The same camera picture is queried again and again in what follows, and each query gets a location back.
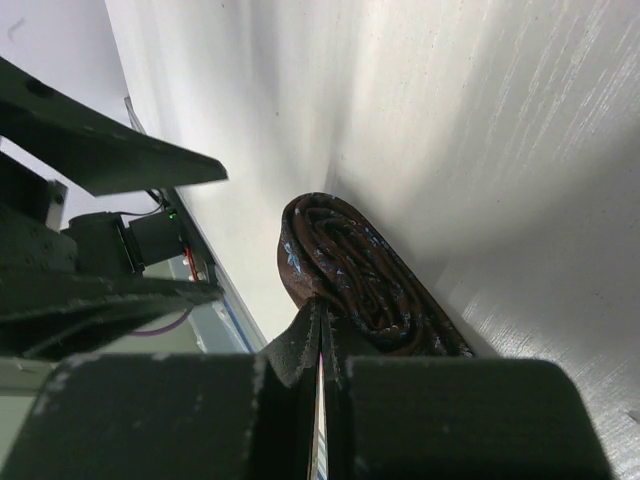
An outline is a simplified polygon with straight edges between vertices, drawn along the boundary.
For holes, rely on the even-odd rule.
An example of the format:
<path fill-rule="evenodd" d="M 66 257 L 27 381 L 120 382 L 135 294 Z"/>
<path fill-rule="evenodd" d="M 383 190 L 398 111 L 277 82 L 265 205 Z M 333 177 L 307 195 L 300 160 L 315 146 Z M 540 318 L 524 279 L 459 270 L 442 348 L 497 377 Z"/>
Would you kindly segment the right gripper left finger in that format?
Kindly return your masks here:
<path fill-rule="evenodd" d="M 254 354 L 81 354 L 45 380 L 5 479 L 309 479 L 320 304 Z"/>

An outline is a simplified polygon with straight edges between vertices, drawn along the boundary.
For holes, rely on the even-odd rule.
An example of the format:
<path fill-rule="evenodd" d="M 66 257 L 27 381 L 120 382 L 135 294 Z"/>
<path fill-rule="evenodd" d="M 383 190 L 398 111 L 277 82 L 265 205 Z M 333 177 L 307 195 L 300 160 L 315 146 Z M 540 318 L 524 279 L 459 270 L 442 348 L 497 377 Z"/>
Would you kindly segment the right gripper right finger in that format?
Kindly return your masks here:
<path fill-rule="evenodd" d="M 319 305 L 332 479 L 610 479 L 582 398 L 557 365 L 386 356 Z"/>

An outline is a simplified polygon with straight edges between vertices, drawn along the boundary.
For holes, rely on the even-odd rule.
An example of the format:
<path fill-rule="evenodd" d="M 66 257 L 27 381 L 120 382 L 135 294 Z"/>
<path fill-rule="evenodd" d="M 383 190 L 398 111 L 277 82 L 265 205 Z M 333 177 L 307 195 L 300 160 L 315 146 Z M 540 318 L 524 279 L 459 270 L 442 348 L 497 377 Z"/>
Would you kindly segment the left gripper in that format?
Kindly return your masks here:
<path fill-rule="evenodd" d="M 161 141 L 1 60 L 1 135 L 94 196 L 225 181 L 214 158 Z M 96 277 L 76 270 L 60 232 L 67 188 L 1 155 L 1 354 L 64 358 L 99 349 L 168 314 L 209 304 L 208 283 Z"/>

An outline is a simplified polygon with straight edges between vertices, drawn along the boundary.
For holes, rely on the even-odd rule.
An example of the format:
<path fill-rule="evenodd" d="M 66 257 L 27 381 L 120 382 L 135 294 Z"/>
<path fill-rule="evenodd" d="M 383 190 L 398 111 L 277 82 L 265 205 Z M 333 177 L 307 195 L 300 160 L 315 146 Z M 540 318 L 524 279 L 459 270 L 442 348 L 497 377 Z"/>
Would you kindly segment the brown blue-flowered tie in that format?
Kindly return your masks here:
<path fill-rule="evenodd" d="M 281 281 L 298 307 L 327 300 L 383 354 L 473 357 L 449 316 L 383 235 L 346 201 L 321 192 L 283 210 Z"/>

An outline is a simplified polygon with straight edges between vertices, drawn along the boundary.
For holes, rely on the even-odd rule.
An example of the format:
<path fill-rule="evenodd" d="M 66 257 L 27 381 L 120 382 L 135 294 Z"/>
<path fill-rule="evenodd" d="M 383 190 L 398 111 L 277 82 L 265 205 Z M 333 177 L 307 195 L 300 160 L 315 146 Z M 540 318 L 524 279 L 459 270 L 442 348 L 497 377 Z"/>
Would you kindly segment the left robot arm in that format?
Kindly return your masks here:
<path fill-rule="evenodd" d="M 63 177 L 1 158 L 3 356 L 58 361 L 221 297 L 207 279 L 144 276 L 193 252 L 195 232 L 168 195 L 225 180 L 218 160 L 136 132 L 9 62 L 1 65 L 1 135 Z M 67 183 L 95 196 L 157 191 L 159 204 L 145 214 L 64 220 Z"/>

